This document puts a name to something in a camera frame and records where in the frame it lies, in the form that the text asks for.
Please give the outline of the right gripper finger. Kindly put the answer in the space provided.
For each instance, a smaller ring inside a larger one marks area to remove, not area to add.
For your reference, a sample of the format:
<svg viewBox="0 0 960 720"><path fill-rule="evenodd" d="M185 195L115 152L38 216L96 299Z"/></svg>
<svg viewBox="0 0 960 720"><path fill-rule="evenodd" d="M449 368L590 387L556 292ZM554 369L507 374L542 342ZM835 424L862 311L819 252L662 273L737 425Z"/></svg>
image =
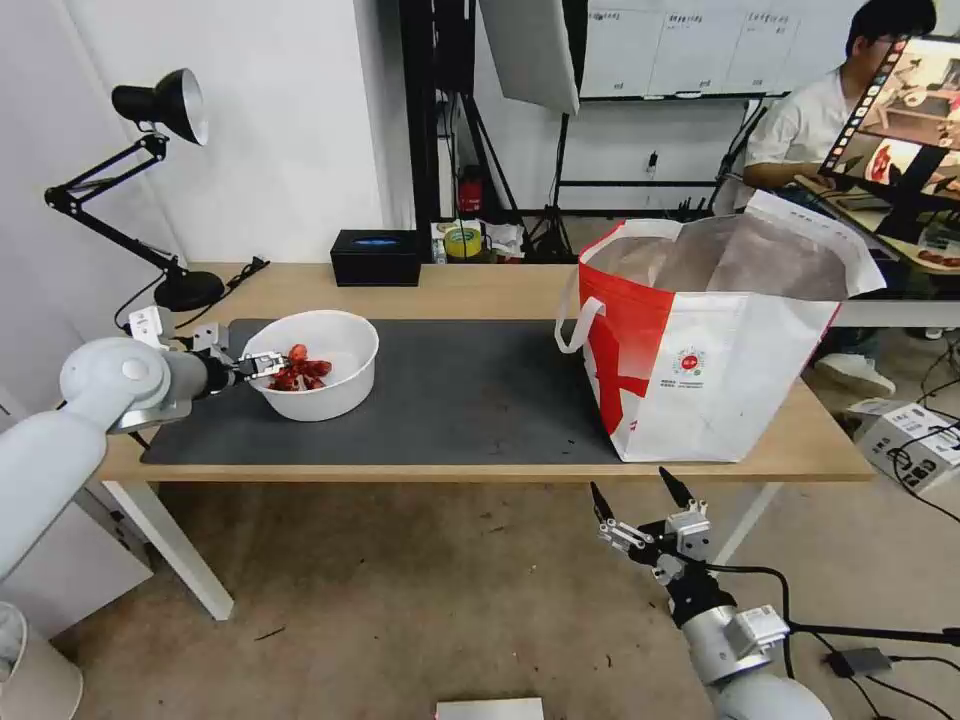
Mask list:
<svg viewBox="0 0 960 720"><path fill-rule="evenodd" d="M593 511L598 521L598 536L612 548L629 554L653 545L653 537L618 521L596 482L589 484Z"/></svg>
<svg viewBox="0 0 960 720"><path fill-rule="evenodd" d="M685 483L663 466L658 467L658 473L675 504L675 509L670 513L670 517L683 513L706 516L707 504L695 498Z"/></svg>

